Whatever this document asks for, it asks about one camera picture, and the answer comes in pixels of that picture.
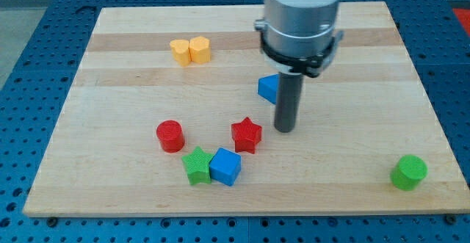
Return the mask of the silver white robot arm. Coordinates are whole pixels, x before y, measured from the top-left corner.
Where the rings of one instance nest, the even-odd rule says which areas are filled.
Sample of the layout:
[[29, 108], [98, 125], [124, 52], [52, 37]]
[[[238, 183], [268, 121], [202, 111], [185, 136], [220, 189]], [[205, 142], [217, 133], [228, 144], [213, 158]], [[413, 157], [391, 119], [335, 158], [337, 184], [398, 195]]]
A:
[[334, 32], [339, 1], [264, 0], [264, 16], [254, 26], [266, 61], [286, 75], [318, 77], [343, 37]]

